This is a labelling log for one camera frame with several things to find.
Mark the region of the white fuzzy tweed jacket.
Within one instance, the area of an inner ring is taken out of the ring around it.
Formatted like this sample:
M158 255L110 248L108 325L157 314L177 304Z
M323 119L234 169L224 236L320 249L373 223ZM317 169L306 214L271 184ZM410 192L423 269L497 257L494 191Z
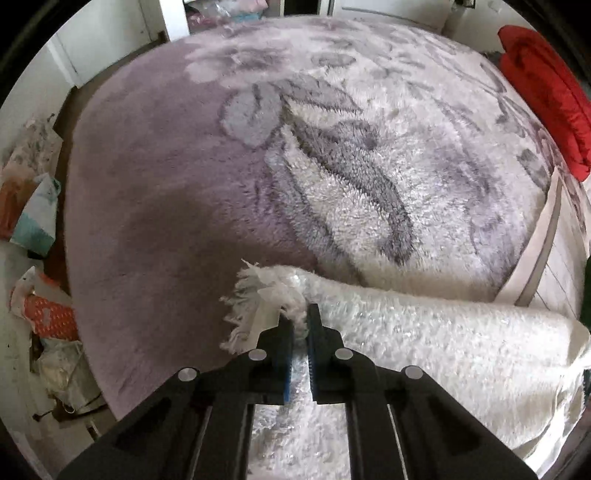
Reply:
M277 314L293 321L290 401L256 409L253 479L346 479L345 410L311 397L304 324L315 304L346 347L392 370L422 368L536 474L557 460L584 412L590 334L548 310L352 286L290 266L249 266L226 299L230 353L252 349Z

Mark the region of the clutter bags on floor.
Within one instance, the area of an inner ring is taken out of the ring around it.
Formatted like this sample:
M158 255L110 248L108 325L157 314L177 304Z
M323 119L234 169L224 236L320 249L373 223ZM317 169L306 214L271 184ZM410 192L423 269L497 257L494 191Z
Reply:
M72 300L43 267L57 238L61 147L49 118L31 118L1 161L1 240L32 262L8 282L8 312L27 327L29 374L53 403L32 415L36 422L48 415L58 422L86 419L107 409L79 339Z

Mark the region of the red quilt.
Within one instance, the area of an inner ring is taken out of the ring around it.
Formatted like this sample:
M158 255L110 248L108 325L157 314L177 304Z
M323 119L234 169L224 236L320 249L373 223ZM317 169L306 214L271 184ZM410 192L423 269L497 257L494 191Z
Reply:
M537 31L505 25L500 70L541 120L572 175L590 175L590 100L575 75Z

